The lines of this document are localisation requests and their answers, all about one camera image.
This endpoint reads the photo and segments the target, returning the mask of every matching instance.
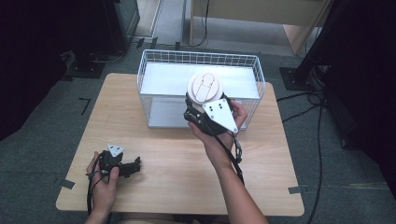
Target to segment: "person's left hand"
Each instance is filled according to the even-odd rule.
[[[95,164],[98,156],[99,153],[95,151],[91,163],[87,167],[87,174],[90,174],[92,172],[92,167]],[[96,164],[94,170],[100,170],[99,162]],[[90,214],[90,217],[87,219],[87,223],[90,222],[89,220],[96,221],[96,223],[106,221],[106,217],[110,213],[111,209],[113,208],[114,202],[116,201],[117,179],[119,178],[119,171],[120,169],[118,167],[114,167],[113,169],[111,169],[108,181],[102,179],[103,176],[100,173],[96,173],[93,176],[92,212]]]

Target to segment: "human arm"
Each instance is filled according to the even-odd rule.
[[[239,129],[248,115],[245,109],[236,101],[231,101],[231,103],[233,105],[233,117]],[[266,217],[235,173],[230,159],[219,142],[214,137],[202,133],[193,123],[189,122],[189,126],[194,135],[204,143],[206,155],[216,170],[230,222],[233,224],[268,223]],[[219,139],[228,149],[232,148],[233,138],[229,134],[220,134]]]
[[[98,152],[94,152],[94,156],[90,165],[87,167],[87,174],[92,172],[92,168],[98,158]],[[95,171],[99,171],[99,164],[94,167]],[[103,179],[100,173],[96,173],[92,178],[92,211],[85,221],[90,223],[106,223],[107,217],[116,201],[117,196],[117,179],[119,178],[119,168],[111,169],[108,181]]]

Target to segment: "wooden table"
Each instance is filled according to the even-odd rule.
[[[190,45],[194,17],[205,17],[207,1],[191,2]],[[331,3],[332,0],[212,0],[207,17],[282,24],[291,49],[297,54],[313,29],[324,24]]]
[[[304,206],[297,187],[274,90],[266,83],[254,118],[238,135],[243,148],[246,187],[267,216],[300,216]],[[60,210],[86,211],[85,169],[93,152],[108,143],[125,147],[123,162],[142,159],[139,173],[118,181],[113,211],[169,214],[227,214],[219,180],[200,140],[189,129],[150,129],[136,89],[136,75],[109,74],[99,93],[62,188]]]

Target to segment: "person's right hand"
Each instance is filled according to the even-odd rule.
[[[231,100],[231,104],[233,105],[233,118],[239,130],[248,117],[248,114],[236,101]],[[206,155],[216,169],[224,166],[232,166],[226,152],[214,137],[202,133],[201,130],[192,122],[189,122],[189,126],[191,127],[193,134],[204,143]],[[233,147],[233,137],[231,136],[231,133],[222,133],[218,135],[218,137],[228,149]]]

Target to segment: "forearm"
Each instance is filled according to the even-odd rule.
[[[233,224],[268,223],[266,217],[236,175],[231,164],[229,166],[215,167],[215,169],[219,177],[230,222]]]

